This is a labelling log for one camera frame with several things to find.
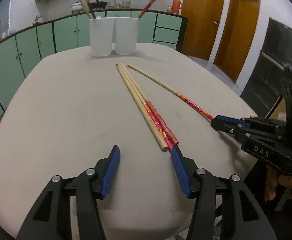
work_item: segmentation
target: white container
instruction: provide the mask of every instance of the white container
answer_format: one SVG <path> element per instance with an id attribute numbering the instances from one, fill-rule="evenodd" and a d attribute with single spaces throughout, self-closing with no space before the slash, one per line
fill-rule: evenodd
<path id="1" fill-rule="evenodd" d="M 108 56 L 111 54 L 114 21 L 114 17 L 89 20 L 90 47 L 93 57 Z"/>
<path id="2" fill-rule="evenodd" d="M 115 52 L 119 55 L 134 54 L 139 28 L 138 18 L 116 18 Z"/>

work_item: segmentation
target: table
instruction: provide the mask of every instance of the table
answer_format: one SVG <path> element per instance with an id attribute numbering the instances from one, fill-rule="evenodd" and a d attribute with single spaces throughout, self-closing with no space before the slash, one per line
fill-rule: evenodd
<path id="1" fill-rule="evenodd" d="M 189 226 L 194 201 L 181 193 L 170 154 L 158 146 L 116 63 L 143 69 L 213 116 L 255 115 L 219 79 L 167 46 L 138 43 L 134 55 L 101 58 L 82 47 L 46 57 L 22 83 L 0 124 L 0 226 L 12 236 L 51 177 L 78 176 L 113 145 L 120 147 L 121 163 L 111 193 L 98 201 L 107 239 L 163 240 Z M 184 156 L 215 176 L 247 175 L 256 159 L 232 137 L 213 130 L 155 82 L 129 72 L 179 139 Z"/>

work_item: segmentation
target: tile floor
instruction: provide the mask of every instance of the tile floor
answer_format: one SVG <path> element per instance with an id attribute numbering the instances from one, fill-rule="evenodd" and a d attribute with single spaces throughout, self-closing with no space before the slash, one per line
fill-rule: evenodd
<path id="1" fill-rule="evenodd" d="M 214 65 L 213 62 L 209 62 L 207 60 L 191 57 L 191 56 L 187 56 L 187 57 L 189 57 L 191 60 L 201 65 L 201 67 L 208 70 L 214 76 L 216 76 L 225 85 L 230 87 L 237 95 L 239 96 L 241 95 L 242 90 L 238 86 L 236 86 L 236 84 L 222 70 L 220 70 L 216 65 Z"/>

